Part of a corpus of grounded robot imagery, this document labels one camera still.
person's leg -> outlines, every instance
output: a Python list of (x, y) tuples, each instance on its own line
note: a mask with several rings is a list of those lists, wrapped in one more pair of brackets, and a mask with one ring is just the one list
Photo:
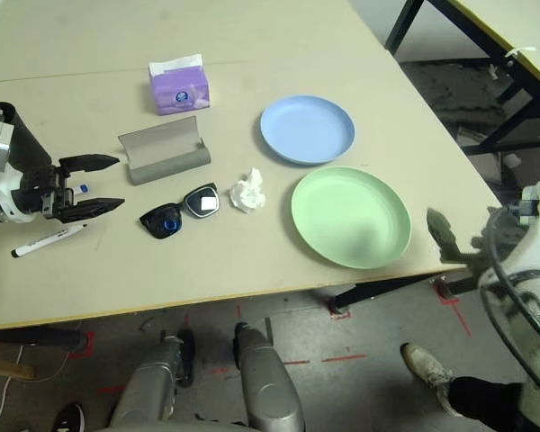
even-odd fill
[(448, 400), (456, 411), (499, 432), (514, 430), (522, 384), (494, 384), (472, 377), (450, 382)]
[(493, 384), (476, 378), (454, 379), (426, 349), (413, 344), (400, 347), (406, 366), (436, 392), (451, 415), (477, 419), (498, 432), (514, 430), (521, 384)]

tissue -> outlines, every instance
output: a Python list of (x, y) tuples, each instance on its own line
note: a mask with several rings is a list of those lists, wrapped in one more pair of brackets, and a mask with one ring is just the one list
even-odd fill
[(158, 114), (183, 113), (210, 106), (201, 54), (149, 63), (148, 72)]
[(261, 209), (266, 204), (266, 196), (262, 193), (262, 175), (260, 170), (252, 168), (246, 180), (240, 180), (230, 189), (230, 200), (234, 207), (244, 213)]

floor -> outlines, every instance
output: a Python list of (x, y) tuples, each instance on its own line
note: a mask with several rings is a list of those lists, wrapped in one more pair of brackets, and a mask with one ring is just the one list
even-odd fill
[[(443, 304), (428, 282), (352, 306), (331, 316), (324, 299), (348, 287), (267, 295), (68, 323), (93, 332), (92, 353), (67, 360), (46, 382), (12, 381), (0, 432), (48, 431), (57, 411), (71, 401), (84, 405), (86, 431), (103, 428), (123, 386), (161, 329), (184, 325), (196, 335), (196, 379), (178, 391), (174, 419), (245, 419), (239, 371), (230, 343), (234, 325), (247, 321), (266, 331), (301, 397), (309, 431), (485, 431), (484, 425), (448, 417), (432, 392), (415, 380), (399, 354), (403, 342), (432, 350), (458, 375), (494, 382), (523, 379), (500, 342), (476, 292)], [(15, 359), (17, 349), (2, 353)], [(38, 379), (59, 368), (61, 349), (28, 347), (22, 362)], [(0, 378), (0, 391), (4, 385)]]
[[(512, 79), (499, 69), (493, 70), (487, 62), (407, 62), (401, 67), (455, 139), (461, 128), (490, 134), (530, 100), (530, 96), (522, 91), (500, 105), (496, 97), (512, 83)], [(537, 140), (540, 140), (540, 119), (531, 119), (524, 121), (503, 142)], [(470, 157), (503, 203), (518, 196), (523, 187), (540, 181), (540, 148), (513, 152), (519, 164), (512, 168), (500, 163), (508, 154)], [(490, 181), (492, 170), (498, 171), (498, 181)]]

blue plate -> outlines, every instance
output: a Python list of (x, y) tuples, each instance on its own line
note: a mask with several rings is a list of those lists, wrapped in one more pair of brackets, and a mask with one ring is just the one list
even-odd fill
[(317, 96), (290, 96), (268, 106), (260, 119), (268, 145), (297, 164), (325, 164), (346, 153), (354, 141), (350, 116)]

tissue box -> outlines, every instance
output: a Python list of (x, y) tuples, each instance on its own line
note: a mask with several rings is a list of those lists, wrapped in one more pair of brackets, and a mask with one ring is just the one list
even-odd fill
[(148, 70), (158, 114), (184, 113), (210, 106), (201, 54), (150, 63)]

